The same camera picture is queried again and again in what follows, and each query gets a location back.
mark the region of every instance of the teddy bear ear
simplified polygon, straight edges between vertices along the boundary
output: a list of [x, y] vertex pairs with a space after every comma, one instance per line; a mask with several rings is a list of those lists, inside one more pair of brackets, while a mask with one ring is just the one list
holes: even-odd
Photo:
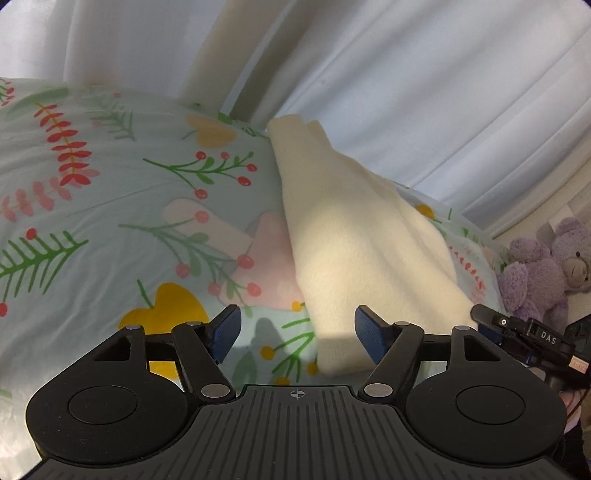
[[579, 228], [584, 228], [584, 225], [578, 218], [566, 217], [556, 226], [556, 235], [563, 235]]

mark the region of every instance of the ribbed black plate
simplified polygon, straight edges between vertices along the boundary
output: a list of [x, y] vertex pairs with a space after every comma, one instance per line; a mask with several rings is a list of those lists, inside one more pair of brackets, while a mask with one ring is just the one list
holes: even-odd
[[84, 468], [47, 460], [30, 480], [566, 480], [552, 462], [485, 469], [430, 451], [392, 407], [348, 387], [250, 386], [201, 409], [172, 447], [132, 465]]

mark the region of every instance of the folded clothing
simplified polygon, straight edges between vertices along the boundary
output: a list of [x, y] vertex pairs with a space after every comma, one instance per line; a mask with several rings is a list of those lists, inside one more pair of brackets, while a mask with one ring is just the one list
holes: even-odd
[[336, 152], [318, 122], [289, 115], [268, 131], [321, 372], [372, 368], [355, 335], [360, 304], [427, 333], [476, 327], [445, 240], [388, 180]]

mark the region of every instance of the teddy bear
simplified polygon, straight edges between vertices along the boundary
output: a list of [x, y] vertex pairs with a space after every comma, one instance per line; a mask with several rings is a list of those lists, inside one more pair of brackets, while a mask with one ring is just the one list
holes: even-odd
[[556, 227], [552, 247], [531, 238], [509, 246], [515, 260], [498, 277], [507, 311], [520, 319], [534, 318], [562, 333], [567, 326], [567, 294], [591, 287], [591, 231], [575, 217]]

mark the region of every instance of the bed sheet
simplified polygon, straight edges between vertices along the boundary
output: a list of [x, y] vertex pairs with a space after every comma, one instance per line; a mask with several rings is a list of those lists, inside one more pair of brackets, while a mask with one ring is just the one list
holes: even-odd
[[[237, 390], [365, 377], [318, 372], [263, 132], [198, 104], [0, 78], [0, 189], [0, 478], [38, 461], [24, 423], [34, 392], [124, 325], [169, 332], [237, 303], [242, 331], [221, 366]], [[500, 308], [499, 246], [400, 189], [446, 237], [466, 294]], [[150, 368], [177, 381], [171, 363]]]

